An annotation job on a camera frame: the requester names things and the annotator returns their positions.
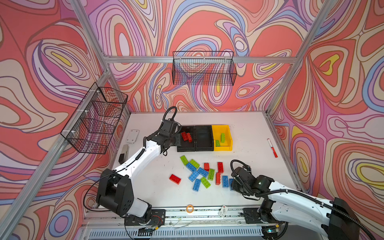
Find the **blue lego brick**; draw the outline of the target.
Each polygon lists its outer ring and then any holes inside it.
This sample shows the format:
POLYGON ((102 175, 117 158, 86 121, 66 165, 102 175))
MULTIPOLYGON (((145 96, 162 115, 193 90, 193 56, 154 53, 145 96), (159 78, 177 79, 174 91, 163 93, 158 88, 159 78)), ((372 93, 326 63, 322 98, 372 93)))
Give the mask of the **blue lego brick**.
POLYGON ((229 179, 229 188, 231 191, 233 191, 233 182, 234 182, 234 179, 229 179))
POLYGON ((222 176, 222 187, 228 188, 229 187, 229 178, 228 176, 222 176))
POLYGON ((192 172, 192 174, 188 177, 188 179, 193 182, 197 179, 197 177, 199 176, 200 174, 197 172, 197 171, 194 171, 192 172))
POLYGON ((196 179, 194 182, 193 191, 198 192, 200 189, 200 185, 201 185, 201 180, 196 179))
POLYGON ((207 178, 208 175, 209 175, 209 172, 206 171, 205 169, 202 169, 202 168, 198 168, 198 169, 197 169, 197 172, 198 172, 198 174, 200 174, 200 175, 203 176, 204 178, 207 178))
POLYGON ((195 172, 197 170, 197 168, 193 166, 191 163, 187 163, 186 168, 191 172, 195 172))

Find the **red lego brick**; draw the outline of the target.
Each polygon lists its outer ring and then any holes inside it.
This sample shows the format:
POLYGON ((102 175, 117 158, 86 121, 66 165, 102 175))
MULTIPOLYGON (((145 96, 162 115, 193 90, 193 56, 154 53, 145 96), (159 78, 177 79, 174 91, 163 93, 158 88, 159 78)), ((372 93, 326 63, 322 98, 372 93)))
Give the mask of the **red lego brick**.
POLYGON ((193 138, 192 138, 190 133, 187 133, 187 137, 188 137, 189 143, 192 143, 193 142, 193 138))
POLYGON ((187 140, 188 140, 187 133, 182 132, 182 133, 181 133, 181 136, 182 136, 182 139, 183 139, 184 141, 187 141, 187 140))
POLYGON ((210 170, 210 164, 209 163, 204 163, 204 170, 207 172, 210 170))
POLYGON ((174 174, 171 174, 171 176, 169 177, 169 180, 177 185, 179 185, 181 182, 181 178, 175 176, 174 174))
POLYGON ((215 177, 215 183, 217 186, 219 186, 221 184, 221 173, 216 173, 216 177, 215 177))
POLYGON ((218 173, 224 173, 224 165, 222 162, 218 162, 218 173))

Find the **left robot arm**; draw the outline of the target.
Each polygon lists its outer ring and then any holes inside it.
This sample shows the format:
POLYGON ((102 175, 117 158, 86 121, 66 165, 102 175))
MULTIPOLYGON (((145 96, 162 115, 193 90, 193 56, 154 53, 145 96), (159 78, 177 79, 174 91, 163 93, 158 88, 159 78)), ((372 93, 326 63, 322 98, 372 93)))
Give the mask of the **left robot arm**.
POLYGON ((131 158, 113 170, 104 170, 99 181, 97 204, 120 217, 128 215, 149 221, 152 205, 135 197, 133 180, 152 160, 176 145, 181 127, 172 118, 163 119, 159 129, 143 139, 143 147, 131 158))

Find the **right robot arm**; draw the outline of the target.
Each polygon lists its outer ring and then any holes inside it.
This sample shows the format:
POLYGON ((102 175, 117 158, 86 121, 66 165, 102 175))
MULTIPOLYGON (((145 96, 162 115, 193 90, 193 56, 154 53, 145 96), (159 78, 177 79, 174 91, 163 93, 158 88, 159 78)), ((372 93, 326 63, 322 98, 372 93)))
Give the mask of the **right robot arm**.
POLYGON ((234 181, 231 187, 247 200, 261 200, 256 212, 246 214, 247 219, 263 223, 284 222, 317 232, 329 240, 357 240, 364 232, 370 240, 374 235, 365 227, 348 203, 316 198, 291 189, 273 178, 253 176, 250 166, 243 164, 231 168, 234 181))

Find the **left black bin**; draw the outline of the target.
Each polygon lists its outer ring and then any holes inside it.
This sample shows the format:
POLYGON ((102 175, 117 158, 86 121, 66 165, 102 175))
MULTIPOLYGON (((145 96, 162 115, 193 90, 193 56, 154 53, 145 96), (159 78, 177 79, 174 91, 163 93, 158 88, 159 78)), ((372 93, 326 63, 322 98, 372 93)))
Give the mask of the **left black bin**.
POLYGON ((195 126, 183 126, 177 152, 195 152, 195 126))

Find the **black bin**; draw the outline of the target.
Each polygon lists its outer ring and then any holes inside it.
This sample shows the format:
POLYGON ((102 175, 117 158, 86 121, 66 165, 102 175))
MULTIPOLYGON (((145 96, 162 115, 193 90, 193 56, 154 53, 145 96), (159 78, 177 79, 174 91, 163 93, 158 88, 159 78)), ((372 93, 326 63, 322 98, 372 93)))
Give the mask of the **black bin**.
POLYGON ((195 151, 214 151, 214 137, 211 125, 195 126, 195 151))
POLYGON ((183 126, 177 152, 195 152, 195 126, 183 126))

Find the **white plastic plate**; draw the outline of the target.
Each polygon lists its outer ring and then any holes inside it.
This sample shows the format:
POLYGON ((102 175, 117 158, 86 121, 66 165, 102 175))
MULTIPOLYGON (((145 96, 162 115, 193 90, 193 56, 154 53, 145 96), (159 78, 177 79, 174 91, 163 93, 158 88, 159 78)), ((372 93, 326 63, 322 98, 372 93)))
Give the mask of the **white plastic plate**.
POLYGON ((138 139, 139 133, 140 133, 139 130, 136 130, 136 129, 130 130, 127 135, 126 143, 134 144, 138 139))

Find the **middle black bin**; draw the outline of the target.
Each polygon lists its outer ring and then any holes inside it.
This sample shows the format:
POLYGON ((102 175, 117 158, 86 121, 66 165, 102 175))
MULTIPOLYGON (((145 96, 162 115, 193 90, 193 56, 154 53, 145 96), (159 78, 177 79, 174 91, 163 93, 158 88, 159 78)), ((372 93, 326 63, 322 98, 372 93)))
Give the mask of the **middle black bin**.
POLYGON ((214 151, 214 137, 211 125, 195 126, 195 151, 214 151))

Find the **white tag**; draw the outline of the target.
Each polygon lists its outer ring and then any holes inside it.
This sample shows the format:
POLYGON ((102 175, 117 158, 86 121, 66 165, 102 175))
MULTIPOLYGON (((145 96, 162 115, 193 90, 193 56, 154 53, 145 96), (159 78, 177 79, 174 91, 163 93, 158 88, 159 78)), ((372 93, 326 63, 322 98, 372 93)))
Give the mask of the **white tag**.
POLYGON ((224 218, 228 212, 228 207, 223 205, 218 213, 221 218, 224 218))

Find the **red marker pen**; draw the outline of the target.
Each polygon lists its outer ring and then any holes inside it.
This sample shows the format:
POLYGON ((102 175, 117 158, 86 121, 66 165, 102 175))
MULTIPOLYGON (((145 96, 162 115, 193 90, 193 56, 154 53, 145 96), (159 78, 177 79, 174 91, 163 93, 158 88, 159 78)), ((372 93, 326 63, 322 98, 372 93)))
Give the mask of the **red marker pen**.
POLYGON ((273 146, 273 144, 272 144, 272 141, 271 141, 270 139, 267 139, 267 141, 268 141, 268 143, 269 143, 269 146, 270 146, 270 148, 271 148, 271 150, 272 150, 272 152, 273 152, 275 158, 278 158, 278 154, 277 154, 277 152, 276 152, 276 150, 275 150, 275 148, 274 148, 274 146, 273 146))

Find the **grey stapler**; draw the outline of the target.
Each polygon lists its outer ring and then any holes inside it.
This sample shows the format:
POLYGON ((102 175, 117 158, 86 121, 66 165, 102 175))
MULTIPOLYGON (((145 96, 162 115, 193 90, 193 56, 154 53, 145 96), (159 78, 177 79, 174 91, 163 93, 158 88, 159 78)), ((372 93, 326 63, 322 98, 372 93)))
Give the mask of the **grey stapler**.
POLYGON ((120 153, 119 160, 118 160, 120 165, 124 164, 128 160, 129 149, 130 149, 130 146, 128 144, 123 145, 122 151, 120 153))

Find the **yellow bin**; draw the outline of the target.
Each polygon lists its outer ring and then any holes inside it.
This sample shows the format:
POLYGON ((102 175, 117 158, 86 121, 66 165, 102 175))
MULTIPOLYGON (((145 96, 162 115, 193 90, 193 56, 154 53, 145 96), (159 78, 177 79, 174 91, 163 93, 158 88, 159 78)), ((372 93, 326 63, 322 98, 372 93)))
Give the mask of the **yellow bin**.
POLYGON ((212 131, 215 152, 233 150, 233 139, 229 125, 212 125, 212 131))

